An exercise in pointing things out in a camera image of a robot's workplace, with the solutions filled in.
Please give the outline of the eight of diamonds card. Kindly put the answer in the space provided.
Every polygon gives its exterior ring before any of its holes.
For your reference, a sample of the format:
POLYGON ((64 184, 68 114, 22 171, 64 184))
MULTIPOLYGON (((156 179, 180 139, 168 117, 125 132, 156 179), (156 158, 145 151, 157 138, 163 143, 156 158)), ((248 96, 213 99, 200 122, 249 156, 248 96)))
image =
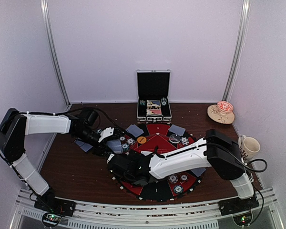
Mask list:
POLYGON ((141 154, 147 156, 149 154, 153 154, 153 152, 152 151, 141 151, 141 154))

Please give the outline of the aluminium poker case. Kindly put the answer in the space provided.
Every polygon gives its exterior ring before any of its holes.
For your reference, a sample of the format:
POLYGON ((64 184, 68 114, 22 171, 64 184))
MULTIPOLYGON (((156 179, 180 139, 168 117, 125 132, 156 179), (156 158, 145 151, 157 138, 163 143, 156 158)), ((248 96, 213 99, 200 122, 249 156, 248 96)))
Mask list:
POLYGON ((138 70, 138 104, 137 120, 139 122, 166 122, 171 121, 172 113, 168 101, 170 70, 138 70), (162 114, 147 115, 146 101, 167 99, 167 105, 162 106, 162 114))

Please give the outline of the chip on seat five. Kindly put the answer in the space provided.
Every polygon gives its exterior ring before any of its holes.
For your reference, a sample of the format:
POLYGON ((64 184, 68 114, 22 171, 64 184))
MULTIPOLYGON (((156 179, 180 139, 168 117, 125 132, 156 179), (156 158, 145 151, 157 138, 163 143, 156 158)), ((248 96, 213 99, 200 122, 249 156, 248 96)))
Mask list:
POLYGON ((135 143, 135 140, 134 139, 132 139, 132 138, 129 138, 129 139, 127 139, 127 144, 128 145, 133 145, 135 143))

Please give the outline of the blue chip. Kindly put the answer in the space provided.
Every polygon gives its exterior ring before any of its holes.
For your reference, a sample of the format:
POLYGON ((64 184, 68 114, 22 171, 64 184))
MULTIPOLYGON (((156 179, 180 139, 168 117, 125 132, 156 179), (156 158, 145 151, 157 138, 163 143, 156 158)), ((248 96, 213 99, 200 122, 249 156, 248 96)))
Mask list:
POLYGON ((184 188, 181 185, 176 185, 173 188, 174 193, 181 194, 184 191, 184 188))

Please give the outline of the round red black poker mat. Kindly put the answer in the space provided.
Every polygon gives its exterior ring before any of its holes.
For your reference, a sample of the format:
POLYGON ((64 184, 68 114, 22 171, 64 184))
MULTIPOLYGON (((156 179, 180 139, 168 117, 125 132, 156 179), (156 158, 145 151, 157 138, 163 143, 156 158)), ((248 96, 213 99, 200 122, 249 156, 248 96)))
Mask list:
POLYGON ((209 167, 206 140, 184 128, 164 123, 137 124, 110 142, 118 149, 107 155, 109 171, 139 199, 174 200, 199 182, 194 169, 209 167))

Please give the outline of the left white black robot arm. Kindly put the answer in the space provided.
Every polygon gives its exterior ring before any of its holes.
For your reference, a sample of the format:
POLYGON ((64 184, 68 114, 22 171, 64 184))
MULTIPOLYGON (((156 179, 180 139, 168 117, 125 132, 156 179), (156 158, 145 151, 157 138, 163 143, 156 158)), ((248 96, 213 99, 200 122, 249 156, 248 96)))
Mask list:
POLYGON ((27 156, 27 137, 30 135, 68 134, 99 149, 101 153, 109 151, 106 142, 116 134, 124 134, 125 129, 113 120, 112 126, 101 131, 93 129, 100 109, 83 107, 62 113, 20 112, 15 108, 7 110, 0 124, 0 156, 20 177, 34 194, 40 197, 40 203, 49 212, 59 208, 54 198, 54 189, 37 171, 27 156))

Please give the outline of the round wooden board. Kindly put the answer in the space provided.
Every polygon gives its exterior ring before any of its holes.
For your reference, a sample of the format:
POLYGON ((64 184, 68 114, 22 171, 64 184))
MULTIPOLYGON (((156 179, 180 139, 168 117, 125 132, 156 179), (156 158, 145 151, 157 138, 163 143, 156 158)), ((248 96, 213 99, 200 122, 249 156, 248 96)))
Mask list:
POLYGON ((213 121, 218 122, 220 124, 229 125, 232 124, 235 119, 235 115, 233 112, 227 114, 221 113, 217 105, 215 104, 207 108, 207 114, 213 121))

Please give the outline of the white chip stack near ten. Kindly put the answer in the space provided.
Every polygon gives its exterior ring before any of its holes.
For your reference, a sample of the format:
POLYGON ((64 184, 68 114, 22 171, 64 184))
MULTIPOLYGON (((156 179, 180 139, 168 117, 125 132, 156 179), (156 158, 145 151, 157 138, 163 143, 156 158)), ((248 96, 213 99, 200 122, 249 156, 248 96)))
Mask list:
POLYGON ((178 176, 176 175, 170 175, 168 177, 168 181, 171 183, 171 184, 176 184, 178 182, 178 176))

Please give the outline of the red white patterned bowl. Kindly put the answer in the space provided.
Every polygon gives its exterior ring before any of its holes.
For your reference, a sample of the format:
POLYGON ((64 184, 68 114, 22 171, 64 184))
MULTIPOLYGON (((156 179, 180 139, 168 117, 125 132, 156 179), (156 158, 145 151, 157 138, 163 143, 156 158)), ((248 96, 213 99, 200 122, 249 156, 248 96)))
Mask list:
POLYGON ((233 111, 234 107, 231 103, 227 101, 219 101, 217 107, 221 112, 230 113, 233 111))

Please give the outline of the teal chip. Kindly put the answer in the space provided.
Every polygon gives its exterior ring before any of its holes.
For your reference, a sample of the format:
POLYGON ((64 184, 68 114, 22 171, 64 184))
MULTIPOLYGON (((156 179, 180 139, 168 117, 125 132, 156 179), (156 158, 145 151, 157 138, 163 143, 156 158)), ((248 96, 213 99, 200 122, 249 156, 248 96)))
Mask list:
POLYGON ((127 143, 122 144, 122 149, 124 152, 127 152, 129 150, 130 146, 127 143))

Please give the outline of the card decks in case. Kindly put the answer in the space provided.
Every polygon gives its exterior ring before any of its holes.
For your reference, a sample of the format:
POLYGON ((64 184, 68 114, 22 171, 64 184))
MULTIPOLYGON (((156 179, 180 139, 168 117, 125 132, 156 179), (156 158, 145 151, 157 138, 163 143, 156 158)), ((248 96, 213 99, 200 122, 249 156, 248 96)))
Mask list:
POLYGON ((146 101, 146 114, 147 115, 161 115, 161 102, 160 100, 147 100, 146 101))

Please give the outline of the blue checkered card deck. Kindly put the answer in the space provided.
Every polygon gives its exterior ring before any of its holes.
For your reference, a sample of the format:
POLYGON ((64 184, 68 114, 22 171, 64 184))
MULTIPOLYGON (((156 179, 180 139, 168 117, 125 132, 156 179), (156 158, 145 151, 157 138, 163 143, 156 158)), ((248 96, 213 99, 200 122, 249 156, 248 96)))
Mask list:
POLYGON ((113 154, 123 153, 122 143, 119 139, 108 141, 107 146, 113 151, 113 154))

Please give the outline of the chip stack under right arm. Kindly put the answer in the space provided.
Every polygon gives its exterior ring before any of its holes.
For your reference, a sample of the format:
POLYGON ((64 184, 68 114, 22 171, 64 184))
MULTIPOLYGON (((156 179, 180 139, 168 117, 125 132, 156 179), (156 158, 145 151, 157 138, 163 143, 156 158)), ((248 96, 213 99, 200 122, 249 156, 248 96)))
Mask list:
POLYGON ((245 135, 239 136, 238 145, 241 151, 242 159, 245 163, 248 163, 251 159, 253 159, 261 148, 259 142, 255 138, 247 137, 245 135))

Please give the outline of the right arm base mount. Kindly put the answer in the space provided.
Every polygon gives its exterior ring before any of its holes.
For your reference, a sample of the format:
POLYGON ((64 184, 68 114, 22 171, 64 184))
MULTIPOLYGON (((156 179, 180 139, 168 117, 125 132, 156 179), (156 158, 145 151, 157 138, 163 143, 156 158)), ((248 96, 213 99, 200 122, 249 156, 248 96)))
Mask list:
POLYGON ((256 194, 247 199, 240 199, 239 197, 220 200, 218 202, 219 210, 222 216, 235 214, 259 206, 259 201, 256 198, 256 194))

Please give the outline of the card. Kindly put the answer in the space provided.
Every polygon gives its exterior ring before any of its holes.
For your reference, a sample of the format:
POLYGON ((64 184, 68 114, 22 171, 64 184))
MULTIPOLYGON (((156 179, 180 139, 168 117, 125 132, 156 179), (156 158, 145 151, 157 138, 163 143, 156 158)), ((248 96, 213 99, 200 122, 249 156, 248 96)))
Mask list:
POLYGON ((135 138, 139 137, 144 131, 136 125, 130 125, 126 131, 132 134, 135 138))
POLYGON ((177 125, 171 125, 168 131, 174 134, 177 134, 179 136, 183 136, 185 132, 185 128, 177 126, 177 125))
POLYGON ((206 168, 204 167, 191 169, 191 172, 197 177, 201 176, 205 171, 206 171, 206 168))

